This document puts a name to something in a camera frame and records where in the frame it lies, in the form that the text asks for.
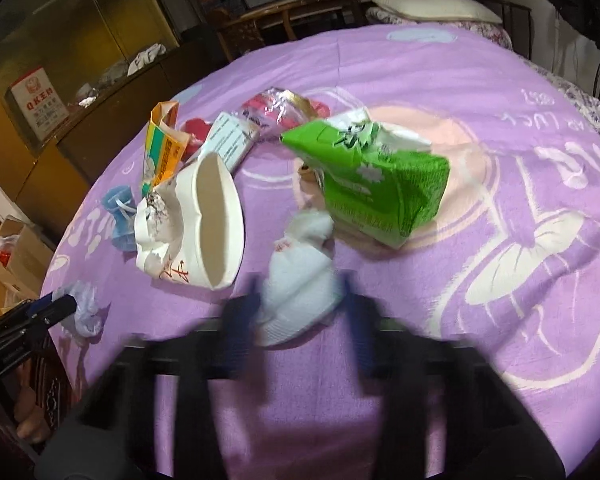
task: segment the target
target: white flower on green package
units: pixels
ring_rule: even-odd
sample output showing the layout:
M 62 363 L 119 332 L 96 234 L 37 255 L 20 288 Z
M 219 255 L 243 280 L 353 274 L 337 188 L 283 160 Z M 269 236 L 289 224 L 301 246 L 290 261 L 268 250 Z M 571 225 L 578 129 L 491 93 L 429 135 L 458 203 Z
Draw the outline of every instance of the white flower on green package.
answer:
M 428 153 L 430 143 L 415 132 L 400 136 L 395 128 L 371 121 L 359 108 L 298 126 L 282 142 L 321 174 L 335 219 L 399 248 L 437 214 L 449 163 Z

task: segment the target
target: pillow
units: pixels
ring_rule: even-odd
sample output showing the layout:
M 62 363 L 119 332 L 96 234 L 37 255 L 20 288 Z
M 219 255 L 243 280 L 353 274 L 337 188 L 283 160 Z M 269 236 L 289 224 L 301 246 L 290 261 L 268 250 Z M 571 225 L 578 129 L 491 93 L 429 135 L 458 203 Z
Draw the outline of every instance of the pillow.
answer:
M 473 0 L 373 0 L 373 3 L 419 22 L 502 23 L 495 12 Z

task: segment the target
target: white cloth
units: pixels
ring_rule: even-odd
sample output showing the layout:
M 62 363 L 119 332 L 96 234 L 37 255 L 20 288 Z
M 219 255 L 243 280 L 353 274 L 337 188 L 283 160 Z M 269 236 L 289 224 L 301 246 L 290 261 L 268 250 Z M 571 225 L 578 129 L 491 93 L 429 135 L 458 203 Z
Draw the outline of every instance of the white cloth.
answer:
M 163 44 L 152 44 L 152 46 L 146 50 L 143 50 L 136 56 L 136 58 L 129 65 L 129 70 L 126 71 L 126 74 L 132 75 L 140 70 L 143 66 L 153 62 L 156 57 L 160 56 L 160 54 L 164 54 L 165 52 L 167 52 L 167 49 Z
M 289 341 L 324 319 L 342 296 L 331 257 L 322 249 L 333 233 L 325 211 L 299 212 L 276 242 L 262 289 L 258 344 Z

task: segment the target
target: green plastic package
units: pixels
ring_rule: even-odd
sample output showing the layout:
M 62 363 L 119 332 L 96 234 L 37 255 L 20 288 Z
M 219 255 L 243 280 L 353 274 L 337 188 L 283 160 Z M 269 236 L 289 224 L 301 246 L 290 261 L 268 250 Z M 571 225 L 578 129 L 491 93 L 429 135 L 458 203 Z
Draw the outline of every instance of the green plastic package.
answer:
M 389 247 L 401 247 L 438 212 L 448 160 L 429 153 L 416 133 L 371 121 L 363 108 L 298 126 L 282 143 L 315 171 L 334 219 Z

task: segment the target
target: cartoon print on bedsheet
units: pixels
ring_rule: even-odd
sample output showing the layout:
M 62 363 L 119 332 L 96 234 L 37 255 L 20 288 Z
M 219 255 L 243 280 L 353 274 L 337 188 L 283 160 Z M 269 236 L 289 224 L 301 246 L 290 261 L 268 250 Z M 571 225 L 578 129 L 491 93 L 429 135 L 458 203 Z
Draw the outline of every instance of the cartoon print on bedsheet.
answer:
M 342 88 L 310 94 L 335 97 L 347 108 L 362 105 Z M 548 96 L 523 90 L 520 98 L 537 105 L 541 117 L 501 114 L 511 128 L 555 128 L 576 136 L 584 130 L 578 120 L 552 113 Z M 600 305 L 600 218 L 587 212 L 577 193 L 589 186 L 600 195 L 600 146 L 585 149 L 569 140 L 564 152 L 538 146 L 504 153 L 478 143 L 465 124 L 426 110 L 392 105 L 370 113 L 432 140 L 434 152 L 445 153 L 451 163 L 439 215 L 401 251 L 435 251 L 435 244 L 461 232 L 484 238 L 477 252 L 460 256 L 421 328 L 439 338 L 474 339 L 519 388 L 548 389 L 583 376 L 600 354 L 600 308 L 588 309 L 592 302 Z M 294 169 L 301 164 L 296 160 Z M 300 207 L 324 206 L 316 184 L 301 180 L 297 171 L 293 176 Z M 388 254 L 363 235 L 338 236 L 373 257 Z M 570 330 L 564 329 L 565 318 Z M 552 358 L 550 366 L 529 366 L 544 357 Z

